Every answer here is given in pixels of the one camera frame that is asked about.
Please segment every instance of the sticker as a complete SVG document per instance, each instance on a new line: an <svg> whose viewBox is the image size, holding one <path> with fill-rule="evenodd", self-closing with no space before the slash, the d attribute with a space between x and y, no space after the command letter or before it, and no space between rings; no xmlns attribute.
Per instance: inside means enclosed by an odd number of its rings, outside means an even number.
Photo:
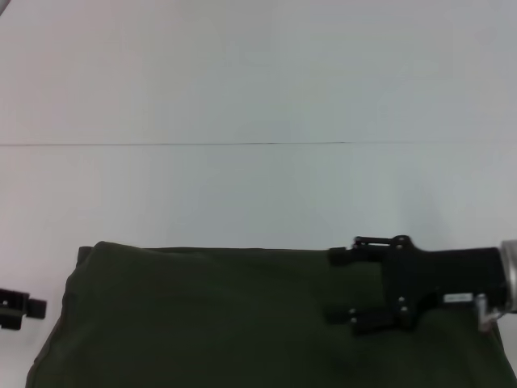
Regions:
<svg viewBox="0 0 517 388"><path fill-rule="evenodd" d="M474 296L471 293L448 293L443 296L444 303L466 303L473 300Z"/></svg>

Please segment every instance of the label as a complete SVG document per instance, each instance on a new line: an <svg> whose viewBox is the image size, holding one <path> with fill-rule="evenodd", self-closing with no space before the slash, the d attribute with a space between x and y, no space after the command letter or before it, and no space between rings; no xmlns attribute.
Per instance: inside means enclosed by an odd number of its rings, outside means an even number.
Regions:
<svg viewBox="0 0 517 388"><path fill-rule="evenodd" d="M448 293L443 296L443 303L466 303L473 300L474 296L471 293Z"/></svg>

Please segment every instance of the dark green cloth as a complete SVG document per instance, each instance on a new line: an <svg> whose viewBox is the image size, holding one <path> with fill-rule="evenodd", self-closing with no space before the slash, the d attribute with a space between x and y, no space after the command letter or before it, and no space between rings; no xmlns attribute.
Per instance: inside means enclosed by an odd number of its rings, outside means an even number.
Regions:
<svg viewBox="0 0 517 388"><path fill-rule="evenodd" d="M328 325L325 312L382 306L376 264L106 242L79 259L29 388L517 387L468 311L432 311L411 333Z"/></svg>

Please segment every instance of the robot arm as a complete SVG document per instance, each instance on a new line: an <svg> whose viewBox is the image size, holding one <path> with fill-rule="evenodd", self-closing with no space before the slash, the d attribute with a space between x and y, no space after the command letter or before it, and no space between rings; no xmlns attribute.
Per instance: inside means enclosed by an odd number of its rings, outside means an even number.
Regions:
<svg viewBox="0 0 517 388"><path fill-rule="evenodd" d="M361 261L381 265L385 307L330 318L350 321L356 334L412 329L426 311L449 306L474 307L480 331L488 331L503 314L517 310L517 242L504 242L501 249L429 252L405 235L358 237L352 249L333 248L328 257L335 267Z"/></svg>

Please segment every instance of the green fabric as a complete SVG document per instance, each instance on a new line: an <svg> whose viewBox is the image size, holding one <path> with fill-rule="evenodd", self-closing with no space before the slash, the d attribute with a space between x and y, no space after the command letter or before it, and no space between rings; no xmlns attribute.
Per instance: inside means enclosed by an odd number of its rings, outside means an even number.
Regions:
<svg viewBox="0 0 517 388"><path fill-rule="evenodd" d="M69 278L29 388L517 387L496 333L467 311L354 337L323 312L382 305L375 264L324 251L101 242Z"/></svg>

